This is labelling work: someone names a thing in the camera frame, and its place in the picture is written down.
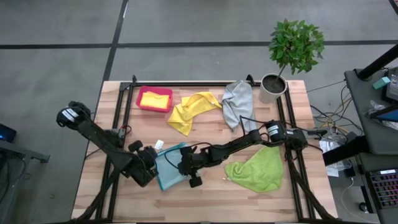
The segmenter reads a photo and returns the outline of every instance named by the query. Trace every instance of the gray cloth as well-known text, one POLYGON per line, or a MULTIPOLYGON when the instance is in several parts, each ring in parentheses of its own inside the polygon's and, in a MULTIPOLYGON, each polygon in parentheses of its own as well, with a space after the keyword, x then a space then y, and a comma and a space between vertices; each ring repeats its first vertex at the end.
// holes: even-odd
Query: gray cloth
MULTIPOLYGON (((239 115, 255 119, 253 113, 253 90, 251 85, 243 80, 236 81, 225 87, 223 99, 223 113, 225 122, 231 129, 239 124, 239 115)), ((257 129, 256 123, 242 119, 244 130, 252 131, 257 129)))

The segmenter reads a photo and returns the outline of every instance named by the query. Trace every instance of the green cloth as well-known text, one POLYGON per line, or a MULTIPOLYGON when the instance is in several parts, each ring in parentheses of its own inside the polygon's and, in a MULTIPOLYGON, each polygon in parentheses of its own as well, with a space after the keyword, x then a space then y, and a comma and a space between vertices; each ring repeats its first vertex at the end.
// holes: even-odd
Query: green cloth
POLYGON ((263 147, 245 163, 232 162, 224 170, 233 182, 255 192, 279 189, 284 174, 279 147, 263 147))

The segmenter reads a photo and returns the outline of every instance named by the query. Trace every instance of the red tray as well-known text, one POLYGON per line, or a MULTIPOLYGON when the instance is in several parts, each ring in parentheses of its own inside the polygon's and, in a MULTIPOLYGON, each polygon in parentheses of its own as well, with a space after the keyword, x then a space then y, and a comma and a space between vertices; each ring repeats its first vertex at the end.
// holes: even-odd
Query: red tray
POLYGON ((142 110, 149 110, 149 111, 156 111, 156 112, 162 112, 162 113, 168 113, 171 109, 172 105, 172 100, 173 100, 173 91, 171 89, 167 88, 159 88, 159 87, 152 87, 152 86, 142 86, 139 90, 136 105, 142 109, 142 110), (159 95, 168 95, 169 96, 169 103, 167 105, 166 109, 162 108, 154 108, 151 106, 141 106, 141 100, 142 100, 142 95, 148 91, 151 91, 153 93, 159 94, 159 95))

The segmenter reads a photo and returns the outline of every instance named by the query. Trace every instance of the keyboard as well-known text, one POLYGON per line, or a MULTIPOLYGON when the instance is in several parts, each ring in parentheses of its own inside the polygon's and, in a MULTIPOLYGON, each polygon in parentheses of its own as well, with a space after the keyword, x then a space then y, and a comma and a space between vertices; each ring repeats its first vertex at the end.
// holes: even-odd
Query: keyboard
POLYGON ((381 209, 398 207, 398 169, 369 173, 373 194, 381 209))

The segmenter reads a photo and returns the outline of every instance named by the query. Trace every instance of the yellow towel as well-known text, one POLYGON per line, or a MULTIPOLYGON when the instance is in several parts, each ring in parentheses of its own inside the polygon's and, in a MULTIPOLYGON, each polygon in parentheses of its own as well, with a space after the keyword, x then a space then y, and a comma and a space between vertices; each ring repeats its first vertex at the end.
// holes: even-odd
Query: yellow towel
POLYGON ((173 113, 167 122, 171 127, 188 136, 192 129, 193 117, 216 108, 221 108, 221 105, 212 93, 195 93, 192 96, 183 97, 181 103, 174 106, 173 113))
POLYGON ((140 105, 166 109, 168 103, 169 103, 168 95, 159 95, 151 91, 147 91, 142 94, 140 105))

